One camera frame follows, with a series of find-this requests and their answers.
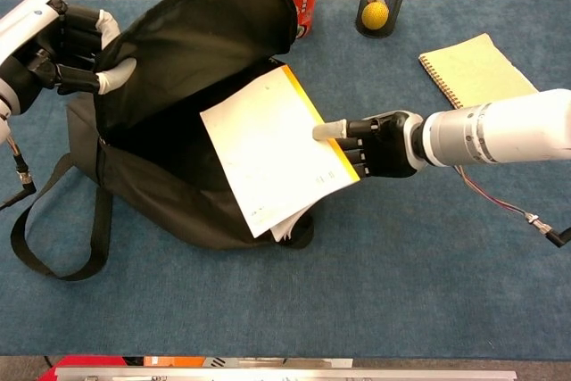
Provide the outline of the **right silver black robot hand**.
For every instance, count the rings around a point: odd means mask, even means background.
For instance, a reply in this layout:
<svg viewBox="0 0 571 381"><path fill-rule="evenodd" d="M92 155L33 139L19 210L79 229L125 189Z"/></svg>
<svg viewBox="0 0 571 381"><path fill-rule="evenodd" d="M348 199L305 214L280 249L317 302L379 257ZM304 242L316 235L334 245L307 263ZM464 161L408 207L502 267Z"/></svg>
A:
<svg viewBox="0 0 571 381"><path fill-rule="evenodd" d="M338 120L317 125L312 137L335 140L360 178L408 178L427 165L421 147L423 118L392 111L362 120Z"/></svg>

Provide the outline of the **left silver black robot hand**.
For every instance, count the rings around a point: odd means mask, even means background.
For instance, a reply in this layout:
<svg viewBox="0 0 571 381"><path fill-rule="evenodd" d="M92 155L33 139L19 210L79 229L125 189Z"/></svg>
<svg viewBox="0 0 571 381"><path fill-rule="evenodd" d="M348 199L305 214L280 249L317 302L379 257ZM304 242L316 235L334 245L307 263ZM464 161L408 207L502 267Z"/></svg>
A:
<svg viewBox="0 0 571 381"><path fill-rule="evenodd" d="M63 0L23 0L1 19L1 118L26 112L43 89L105 95L137 66L127 58L99 68L95 58L120 35L103 9Z"/></svg>

